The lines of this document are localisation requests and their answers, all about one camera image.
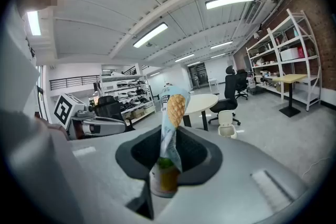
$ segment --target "round table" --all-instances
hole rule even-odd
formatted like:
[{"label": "round table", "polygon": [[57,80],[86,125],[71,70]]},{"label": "round table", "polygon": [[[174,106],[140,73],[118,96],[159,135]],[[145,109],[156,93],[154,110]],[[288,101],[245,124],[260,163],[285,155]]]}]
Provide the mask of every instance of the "round table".
[{"label": "round table", "polygon": [[189,115],[192,113],[200,112],[202,114],[204,130],[208,130],[205,110],[213,107],[218,102],[218,96],[214,94],[196,94],[192,95],[190,102],[183,116],[184,126],[191,127]]}]

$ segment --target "black table base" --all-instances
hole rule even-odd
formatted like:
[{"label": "black table base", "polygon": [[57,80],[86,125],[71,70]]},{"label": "black table base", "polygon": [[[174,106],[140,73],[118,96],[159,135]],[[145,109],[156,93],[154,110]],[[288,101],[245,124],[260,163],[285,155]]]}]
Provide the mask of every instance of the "black table base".
[{"label": "black table base", "polygon": [[293,88],[292,88],[292,83],[290,83],[289,84],[289,103],[288,103],[288,106],[279,110],[281,113],[285,114],[289,118],[293,117],[296,114],[299,114],[301,112],[300,110],[298,110],[296,108],[293,108],[292,101],[293,101]]},{"label": "black table base", "polygon": [[[202,120],[203,120],[203,128],[205,131],[208,131],[208,123],[206,122],[205,111],[202,111]],[[189,115],[183,116],[183,123],[186,127],[191,127],[190,117]]]}]

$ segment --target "brick wall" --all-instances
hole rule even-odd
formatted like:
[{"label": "brick wall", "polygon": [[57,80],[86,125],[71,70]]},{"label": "brick wall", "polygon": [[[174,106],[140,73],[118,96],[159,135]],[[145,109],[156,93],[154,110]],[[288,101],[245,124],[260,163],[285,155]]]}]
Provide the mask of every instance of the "brick wall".
[{"label": "brick wall", "polygon": [[[336,27],[325,0],[284,0],[278,10],[264,23],[262,27],[263,31],[259,33],[260,38],[267,33],[267,28],[275,28],[288,16],[286,12],[287,8],[293,13],[300,12],[301,10],[305,12],[315,35],[320,53],[322,87],[336,90]],[[251,47],[256,42],[257,40],[252,37],[234,54],[237,69],[245,68],[243,57],[247,55],[246,48]],[[305,43],[307,47],[313,46],[310,41]],[[283,65],[285,73],[288,73],[290,70],[290,67],[287,66],[289,64]],[[272,66],[272,70],[271,67],[267,68],[271,72],[275,72],[273,71],[274,68],[278,71],[277,66]],[[316,59],[310,60],[310,70],[312,74],[317,74],[318,62]],[[306,64],[304,62],[295,63],[295,71],[296,73],[307,73]]]}]

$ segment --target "cable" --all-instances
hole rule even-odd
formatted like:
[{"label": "cable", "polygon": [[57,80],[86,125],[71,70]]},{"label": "cable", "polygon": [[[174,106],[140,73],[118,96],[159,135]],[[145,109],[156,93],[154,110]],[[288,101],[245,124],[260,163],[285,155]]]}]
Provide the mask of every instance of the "cable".
[{"label": "cable", "polygon": [[326,159],[331,159],[331,157],[322,158],[322,159],[318,160],[317,162],[311,164],[309,169],[302,174],[301,179],[303,179],[303,176],[310,171],[310,169],[312,168],[313,165],[318,164],[320,161],[325,161]]}]

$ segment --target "white table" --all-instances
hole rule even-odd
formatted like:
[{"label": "white table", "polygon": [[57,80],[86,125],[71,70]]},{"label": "white table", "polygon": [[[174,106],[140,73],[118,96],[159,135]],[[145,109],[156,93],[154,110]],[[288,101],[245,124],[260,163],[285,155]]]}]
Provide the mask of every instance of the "white table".
[{"label": "white table", "polygon": [[218,102],[218,96],[214,94],[196,94],[190,98],[189,105],[184,113],[183,122],[184,126],[191,127],[189,115],[192,113],[200,112],[202,114],[204,130],[208,130],[205,110],[213,107]]},{"label": "white table", "polygon": [[208,82],[209,82],[210,92],[212,92],[212,90],[211,90],[211,82],[214,82],[214,84],[217,85],[217,91],[219,92],[219,85],[218,85],[218,82],[217,82],[216,78],[208,79]]}]

